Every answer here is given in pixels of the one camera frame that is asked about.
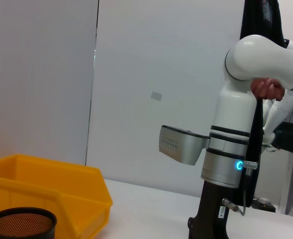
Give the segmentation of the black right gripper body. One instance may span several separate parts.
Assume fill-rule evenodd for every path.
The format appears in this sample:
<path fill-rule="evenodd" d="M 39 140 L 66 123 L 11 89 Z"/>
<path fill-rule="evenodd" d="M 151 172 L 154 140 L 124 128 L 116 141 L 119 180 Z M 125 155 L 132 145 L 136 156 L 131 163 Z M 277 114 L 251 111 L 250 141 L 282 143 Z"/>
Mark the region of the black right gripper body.
<path fill-rule="evenodd" d="M 233 189 L 204 182 L 197 215 L 188 220 L 190 239 L 227 239 L 227 219 L 230 211 L 245 216 L 251 205 L 251 180 L 243 181 L 242 187 Z"/>

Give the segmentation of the person's bare hand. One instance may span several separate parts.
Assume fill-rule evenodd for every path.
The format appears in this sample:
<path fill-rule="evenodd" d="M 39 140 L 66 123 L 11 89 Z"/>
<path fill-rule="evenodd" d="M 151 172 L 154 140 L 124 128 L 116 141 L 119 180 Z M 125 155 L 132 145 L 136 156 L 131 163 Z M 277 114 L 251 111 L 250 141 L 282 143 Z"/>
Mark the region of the person's bare hand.
<path fill-rule="evenodd" d="M 251 91 L 257 99 L 281 101 L 285 89 L 278 80 L 272 78 L 257 78 L 252 81 Z"/>

